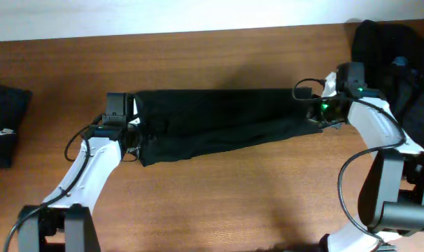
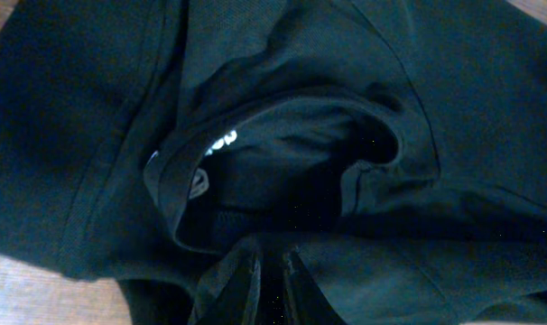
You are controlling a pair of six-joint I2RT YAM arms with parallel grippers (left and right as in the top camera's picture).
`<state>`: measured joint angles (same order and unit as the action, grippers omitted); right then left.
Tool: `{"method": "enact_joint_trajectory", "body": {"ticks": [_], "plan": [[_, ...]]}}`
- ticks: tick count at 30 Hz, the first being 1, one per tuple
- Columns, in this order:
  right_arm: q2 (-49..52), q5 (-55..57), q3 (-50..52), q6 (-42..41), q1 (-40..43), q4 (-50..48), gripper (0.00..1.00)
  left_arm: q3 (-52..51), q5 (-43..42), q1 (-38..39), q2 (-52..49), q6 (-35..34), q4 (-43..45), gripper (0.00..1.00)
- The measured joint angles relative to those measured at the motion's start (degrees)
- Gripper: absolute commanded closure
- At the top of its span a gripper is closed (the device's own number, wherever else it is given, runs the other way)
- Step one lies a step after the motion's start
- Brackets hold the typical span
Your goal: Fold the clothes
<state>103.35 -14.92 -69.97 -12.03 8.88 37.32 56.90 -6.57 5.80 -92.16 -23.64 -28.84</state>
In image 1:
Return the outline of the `black t-shirt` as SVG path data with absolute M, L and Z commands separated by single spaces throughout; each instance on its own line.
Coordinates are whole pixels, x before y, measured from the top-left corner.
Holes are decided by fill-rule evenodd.
M 140 106 L 143 166 L 317 134 L 302 99 L 311 89 L 146 90 Z

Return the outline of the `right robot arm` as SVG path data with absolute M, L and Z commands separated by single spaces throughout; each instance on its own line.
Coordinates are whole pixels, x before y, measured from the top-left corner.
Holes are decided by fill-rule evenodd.
M 338 175 L 337 193 L 348 224 L 325 235 L 317 249 L 395 251 L 392 241 L 424 232 L 424 148 L 402 129 L 383 93 L 368 86 L 362 63 L 341 64 L 320 84 L 319 121 L 352 125 L 367 150 L 350 157 Z M 352 216 L 342 192 L 344 172 L 367 154 L 373 163 L 358 196 L 358 213 Z

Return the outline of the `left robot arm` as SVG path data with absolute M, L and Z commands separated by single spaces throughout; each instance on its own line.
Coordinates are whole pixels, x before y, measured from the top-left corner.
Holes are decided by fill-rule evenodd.
M 100 251 L 92 212 L 124 156 L 140 156 L 142 106 L 136 94 L 107 94 L 105 112 L 77 132 L 80 150 L 68 172 L 40 205 L 22 208 L 5 251 L 14 236 L 19 251 Z

